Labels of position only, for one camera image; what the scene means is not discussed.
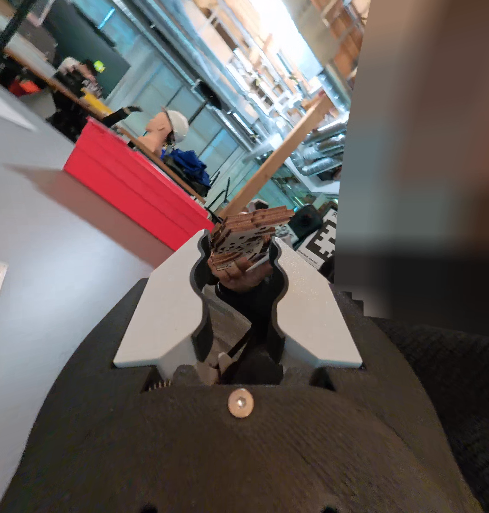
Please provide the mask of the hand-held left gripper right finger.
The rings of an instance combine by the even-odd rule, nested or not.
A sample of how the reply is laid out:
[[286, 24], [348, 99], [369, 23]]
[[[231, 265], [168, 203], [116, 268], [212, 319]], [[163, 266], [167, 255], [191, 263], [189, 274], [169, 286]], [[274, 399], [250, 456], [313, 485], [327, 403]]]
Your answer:
[[363, 359], [329, 282], [283, 240], [274, 237], [271, 264], [280, 279], [272, 308], [274, 359], [284, 368], [358, 369]]

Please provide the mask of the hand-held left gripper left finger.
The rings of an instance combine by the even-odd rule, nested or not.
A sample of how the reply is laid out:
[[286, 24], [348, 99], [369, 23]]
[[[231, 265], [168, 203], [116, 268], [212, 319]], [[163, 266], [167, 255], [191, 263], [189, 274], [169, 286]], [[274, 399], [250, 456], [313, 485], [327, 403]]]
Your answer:
[[213, 328], [203, 289], [211, 276], [210, 232], [199, 230], [151, 272], [113, 359], [116, 368], [154, 366], [164, 380], [205, 362]]

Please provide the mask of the laser-cut wooden model piece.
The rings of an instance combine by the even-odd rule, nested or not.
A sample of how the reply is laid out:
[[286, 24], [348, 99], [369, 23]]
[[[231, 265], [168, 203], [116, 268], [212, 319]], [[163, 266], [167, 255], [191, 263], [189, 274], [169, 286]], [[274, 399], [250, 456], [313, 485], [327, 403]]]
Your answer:
[[230, 268], [241, 258], [258, 261], [266, 253], [277, 228], [294, 215], [286, 206], [257, 209], [225, 218], [210, 238], [211, 261], [217, 271]]

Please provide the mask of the person's right forearm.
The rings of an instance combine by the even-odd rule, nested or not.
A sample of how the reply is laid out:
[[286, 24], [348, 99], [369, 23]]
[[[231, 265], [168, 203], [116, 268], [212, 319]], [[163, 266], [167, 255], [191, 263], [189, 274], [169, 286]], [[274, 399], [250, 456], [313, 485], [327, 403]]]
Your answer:
[[489, 337], [336, 299], [363, 368], [290, 369], [252, 389], [271, 408], [238, 457], [257, 509], [489, 512]]

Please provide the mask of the white desk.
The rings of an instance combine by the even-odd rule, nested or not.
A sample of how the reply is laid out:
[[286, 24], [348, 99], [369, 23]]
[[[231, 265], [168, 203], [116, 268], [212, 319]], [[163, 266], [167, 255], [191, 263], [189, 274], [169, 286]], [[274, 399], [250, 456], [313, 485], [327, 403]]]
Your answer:
[[70, 356], [172, 253], [63, 171], [73, 144], [0, 87], [0, 500]]

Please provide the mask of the person's right hand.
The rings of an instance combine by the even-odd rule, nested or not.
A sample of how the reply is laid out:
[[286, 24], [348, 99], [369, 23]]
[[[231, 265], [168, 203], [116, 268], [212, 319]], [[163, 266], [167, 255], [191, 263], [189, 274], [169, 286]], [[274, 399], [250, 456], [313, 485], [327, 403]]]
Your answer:
[[233, 261], [230, 267], [222, 270], [216, 268], [212, 258], [208, 259], [208, 265], [212, 274], [223, 287], [237, 293], [249, 292], [273, 273], [269, 262], [249, 271], [252, 263], [246, 257], [240, 257]]

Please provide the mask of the framed marker sign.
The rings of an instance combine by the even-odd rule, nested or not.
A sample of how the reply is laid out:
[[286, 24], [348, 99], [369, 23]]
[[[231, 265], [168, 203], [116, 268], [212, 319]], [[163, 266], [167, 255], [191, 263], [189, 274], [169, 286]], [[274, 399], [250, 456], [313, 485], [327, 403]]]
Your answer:
[[296, 249], [297, 254], [317, 271], [329, 262], [333, 262], [338, 205], [330, 202], [327, 213], [323, 216], [323, 224], [310, 234]]

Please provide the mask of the silver ventilation ducts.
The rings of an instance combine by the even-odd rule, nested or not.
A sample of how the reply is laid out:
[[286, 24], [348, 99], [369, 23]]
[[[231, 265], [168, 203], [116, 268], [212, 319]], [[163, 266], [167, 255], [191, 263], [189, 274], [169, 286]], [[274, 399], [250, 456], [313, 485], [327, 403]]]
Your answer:
[[325, 175], [332, 180], [342, 166], [348, 121], [338, 119], [312, 130], [291, 153], [291, 161], [305, 177]]

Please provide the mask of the wooden beam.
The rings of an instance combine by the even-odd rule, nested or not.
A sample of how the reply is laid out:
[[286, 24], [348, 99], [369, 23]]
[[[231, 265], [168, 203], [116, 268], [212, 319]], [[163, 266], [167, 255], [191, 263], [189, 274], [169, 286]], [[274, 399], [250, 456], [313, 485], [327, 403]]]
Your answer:
[[325, 115], [330, 111], [332, 106], [332, 101], [326, 93], [319, 93], [305, 116], [286, 136], [281, 145], [273, 151], [256, 173], [237, 192], [228, 205], [222, 209], [220, 217], [225, 219], [229, 215], [236, 215], [242, 212], [246, 205], [254, 199], [261, 188], [284, 164], [285, 160], [289, 158], [293, 151], [304, 141], [309, 132], [324, 120]]

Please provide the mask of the blue jacket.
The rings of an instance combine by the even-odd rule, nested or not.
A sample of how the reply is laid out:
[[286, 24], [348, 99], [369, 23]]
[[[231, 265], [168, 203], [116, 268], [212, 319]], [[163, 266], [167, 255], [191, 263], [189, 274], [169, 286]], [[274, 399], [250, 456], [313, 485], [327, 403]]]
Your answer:
[[206, 198], [211, 189], [210, 176], [206, 164], [197, 157], [194, 151], [175, 148], [169, 153], [163, 151], [161, 158], [197, 194], [203, 199]]

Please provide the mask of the red plastic bin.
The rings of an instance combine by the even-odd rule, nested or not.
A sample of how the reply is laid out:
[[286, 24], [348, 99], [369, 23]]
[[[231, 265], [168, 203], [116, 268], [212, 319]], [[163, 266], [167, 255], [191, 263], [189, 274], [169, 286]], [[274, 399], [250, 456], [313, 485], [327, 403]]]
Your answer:
[[87, 118], [63, 169], [173, 251], [214, 227], [177, 183], [94, 118]]

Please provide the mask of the mannequin head with white helmet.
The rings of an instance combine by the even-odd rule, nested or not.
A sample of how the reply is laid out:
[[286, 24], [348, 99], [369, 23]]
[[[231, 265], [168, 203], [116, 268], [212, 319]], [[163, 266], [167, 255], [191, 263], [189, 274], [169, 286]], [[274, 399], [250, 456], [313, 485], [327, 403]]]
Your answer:
[[180, 144], [187, 136], [187, 118], [176, 110], [162, 107], [145, 126], [145, 134], [139, 139], [157, 157], [162, 158], [168, 147]]

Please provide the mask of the wooden workbench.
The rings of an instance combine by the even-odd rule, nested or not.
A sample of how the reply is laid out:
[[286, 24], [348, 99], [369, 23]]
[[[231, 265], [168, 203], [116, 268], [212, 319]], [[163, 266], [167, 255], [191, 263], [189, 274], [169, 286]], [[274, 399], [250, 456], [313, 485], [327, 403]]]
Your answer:
[[[22, 53], [15, 52], [11, 48], [5, 48], [4, 57], [11, 58], [16, 61], [20, 66], [29, 70], [31, 73], [40, 78], [43, 82], [47, 83], [49, 88], [53, 91], [61, 92], [65, 97], [69, 98], [71, 101], [75, 102], [79, 105], [85, 112], [91, 113], [92, 117], [99, 120], [100, 122], [104, 122], [105, 119], [110, 116], [106, 114], [102, 110], [96, 108], [95, 105], [92, 105], [88, 100], [84, 97], [77, 98], [66, 86], [64, 86], [61, 82], [54, 79], [52, 76], [49, 76], [49, 71], [47, 74], [44, 74], [40, 68], [34, 66], [29, 59], [27, 59]], [[202, 205], [205, 204], [205, 199], [203, 199], [199, 194], [197, 194], [188, 184], [186, 184], [179, 176], [177, 176], [161, 159], [159, 159], [152, 151], [148, 150], [144, 144], [142, 144], [139, 139], [133, 137], [130, 132], [126, 131], [120, 125], [113, 125], [118, 134], [126, 137], [132, 142], [135, 147], [142, 152], [148, 159], [155, 163], [167, 176], [169, 176], [174, 182], [176, 182], [179, 187], [184, 189], [184, 191], [190, 194], [192, 197], [196, 198], [197, 201], [201, 202]]]

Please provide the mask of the orange cloth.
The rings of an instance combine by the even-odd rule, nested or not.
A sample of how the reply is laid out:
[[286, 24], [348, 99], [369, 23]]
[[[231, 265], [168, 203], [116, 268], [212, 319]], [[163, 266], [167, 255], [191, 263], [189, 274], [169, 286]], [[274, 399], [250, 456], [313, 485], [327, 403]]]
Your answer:
[[26, 95], [39, 93], [42, 89], [40, 89], [32, 80], [14, 79], [8, 87], [8, 91], [14, 96], [21, 98]]

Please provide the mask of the black metal post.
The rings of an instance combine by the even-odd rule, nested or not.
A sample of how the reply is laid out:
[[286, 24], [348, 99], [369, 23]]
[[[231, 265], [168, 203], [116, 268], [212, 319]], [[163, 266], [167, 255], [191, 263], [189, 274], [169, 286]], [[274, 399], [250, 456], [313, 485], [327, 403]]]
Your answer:
[[21, 26], [23, 20], [28, 16], [38, 1], [22, 1], [16, 9], [14, 15], [5, 26], [0, 34], [0, 64], [3, 59], [4, 50], [8, 46], [10, 40]]

